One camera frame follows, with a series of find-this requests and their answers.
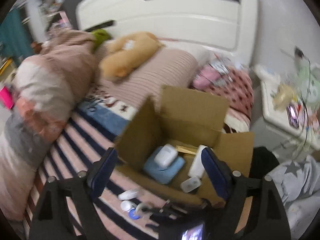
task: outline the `floor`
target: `floor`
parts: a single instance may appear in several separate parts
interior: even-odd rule
[[[0,134],[4,129],[4,124],[10,116],[10,111],[0,104]]]

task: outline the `stuffed animal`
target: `stuffed animal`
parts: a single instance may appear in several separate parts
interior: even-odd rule
[[[149,32],[132,33],[115,40],[108,46],[108,56],[100,62],[105,79],[124,78],[162,47],[156,36]]]

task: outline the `blue towel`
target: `blue towel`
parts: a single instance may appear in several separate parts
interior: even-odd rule
[[[178,156],[168,168],[163,169],[155,163],[155,157],[161,149],[162,146],[158,147],[154,151],[154,153],[144,164],[143,170],[160,184],[166,185],[170,183],[174,176],[177,175],[179,170],[183,167],[185,160],[182,157]]]

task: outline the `phone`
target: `phone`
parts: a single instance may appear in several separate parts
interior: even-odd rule
[[[202,240],[203,224],[182,233],[181,240]]]
[[[298,115],[297,115],[296,108],[294,107],[294,105],[292,103],[290,103],[287,106],[287,114],[288,114],[290,126],[298,129],[299,128]]]

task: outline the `white bottle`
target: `white bottle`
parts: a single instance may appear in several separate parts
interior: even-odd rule
[[[198,177],[201,178],[204,173],[204,166],[202,165],[201,153],[206,146],[200,145],[196,154],[196,157],[191,164],[190,170],[188,172],[189,177]]]
[[[127,190],[127,191],[119,194],[118,199],[130,200],[130,199],[136,198],[139,195],[140,195],[140,189],[136,188],[136,189]]]
[[[137,207],[137,205],[129,200],[122,201],[120,207],[123,211],[129,212],[130,210]]]

